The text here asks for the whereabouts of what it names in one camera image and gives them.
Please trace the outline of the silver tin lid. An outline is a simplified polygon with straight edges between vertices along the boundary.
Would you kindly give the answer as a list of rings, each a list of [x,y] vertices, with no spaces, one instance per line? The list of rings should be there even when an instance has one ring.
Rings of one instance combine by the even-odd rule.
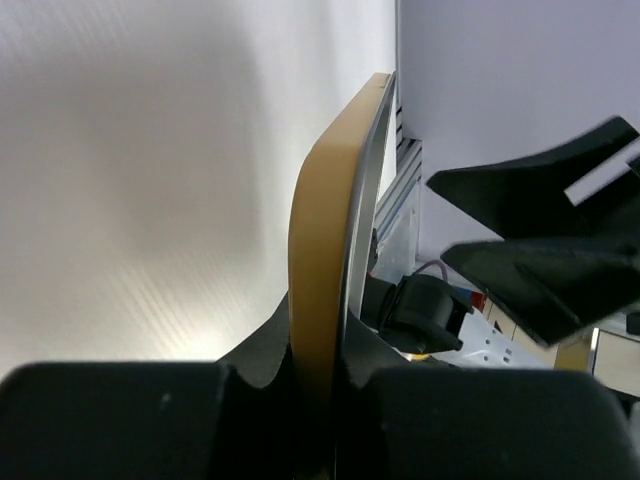
[[[335,476],[345,340],[368,272],[396,76],[375,73],[320,135],[295,186],[288,233],[295,478]]]

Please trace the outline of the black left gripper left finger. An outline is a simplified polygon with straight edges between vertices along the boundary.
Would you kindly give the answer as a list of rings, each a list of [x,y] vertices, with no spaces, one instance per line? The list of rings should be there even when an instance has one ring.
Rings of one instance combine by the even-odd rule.
[[[1,383],[5,479],[290,479],[289,314],[217,361],[38,362]]]

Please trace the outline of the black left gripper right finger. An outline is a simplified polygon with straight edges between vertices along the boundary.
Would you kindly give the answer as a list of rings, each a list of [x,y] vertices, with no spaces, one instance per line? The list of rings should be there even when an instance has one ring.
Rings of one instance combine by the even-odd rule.
[[[626,479],[628,420],[592,376],[553,370],[478,311],[460,351],[410,362],[357,318],[336,479]]]

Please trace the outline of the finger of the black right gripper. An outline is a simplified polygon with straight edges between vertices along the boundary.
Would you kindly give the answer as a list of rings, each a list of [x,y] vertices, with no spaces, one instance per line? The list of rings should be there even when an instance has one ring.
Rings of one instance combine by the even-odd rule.
[[[631,124],[613,116],[550,150],[438,171],[427,186],[507,240],[628,233],[639,227],[637,157],[624,174],[578,204],[565,190],[638,138]]]
[[[530,338],[557,344],[639,301],[639,247],[611,239],[454,244],[441,260]]]

